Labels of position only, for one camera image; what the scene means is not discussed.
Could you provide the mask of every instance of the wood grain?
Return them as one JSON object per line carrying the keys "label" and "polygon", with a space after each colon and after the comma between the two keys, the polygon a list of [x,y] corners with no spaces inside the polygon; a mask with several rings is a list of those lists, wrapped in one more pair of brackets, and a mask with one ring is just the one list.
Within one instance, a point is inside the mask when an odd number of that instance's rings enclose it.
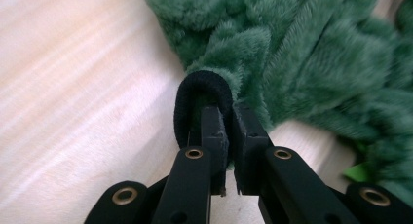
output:
{"label": "wood grain", "polygon": [[[82,223],[114,183],[169,173],[184,74],[144,0],[0,0],[0,19],[0,223]],[[270,136],[315,171],[336,144],[298,122]],[[231,179],[211,223],[262,223]]]}

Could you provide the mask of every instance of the green fur fabric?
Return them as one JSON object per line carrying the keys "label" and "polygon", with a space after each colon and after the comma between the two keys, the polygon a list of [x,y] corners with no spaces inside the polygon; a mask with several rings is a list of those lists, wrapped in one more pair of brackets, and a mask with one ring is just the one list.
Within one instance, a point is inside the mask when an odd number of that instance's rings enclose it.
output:
{"label": "green fur fabric", "polygon": [[187,73],[229,84],[270,130],[298,119],[368,145],[377,183],[413,206],[413,0],[146,0]]}

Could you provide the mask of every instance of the wooden surface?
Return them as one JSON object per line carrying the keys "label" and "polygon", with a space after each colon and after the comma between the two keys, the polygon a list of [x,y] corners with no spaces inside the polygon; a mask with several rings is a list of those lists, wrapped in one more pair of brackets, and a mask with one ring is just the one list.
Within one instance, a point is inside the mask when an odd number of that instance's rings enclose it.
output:
{"label": "wooden surface", "polygon": [[[391,18],[394,1],[376,14]],[[82,223],[111,185],[169,173],[184,74],[144,0],[0,0],[0,19],[0,223]],[[294,121],[270,136],[315,171],[340,148]],[[228,179],[211,223],[262,223]]]}

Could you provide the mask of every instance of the faux fur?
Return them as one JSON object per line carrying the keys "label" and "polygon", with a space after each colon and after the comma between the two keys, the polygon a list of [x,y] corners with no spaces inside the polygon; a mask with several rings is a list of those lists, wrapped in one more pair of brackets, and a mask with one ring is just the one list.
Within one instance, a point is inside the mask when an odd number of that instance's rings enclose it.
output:
{"label": "faux fur", "polygon": [[376,0],[147,0],[187,73],[213,71],[269,130],[299,119],[369,145],[413,205],[413,0],[398,31]]}

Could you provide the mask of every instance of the green plush toy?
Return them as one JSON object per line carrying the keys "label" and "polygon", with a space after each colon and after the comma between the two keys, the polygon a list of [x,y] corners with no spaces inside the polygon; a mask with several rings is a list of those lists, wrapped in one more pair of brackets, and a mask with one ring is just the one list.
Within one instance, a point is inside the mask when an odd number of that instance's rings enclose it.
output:
{"label": "green plush toy", "polygon": [[368,145],[380,185],[413,206],[413,0],[146,0],[185,71],[229,85],[270,130],[297,119]]}

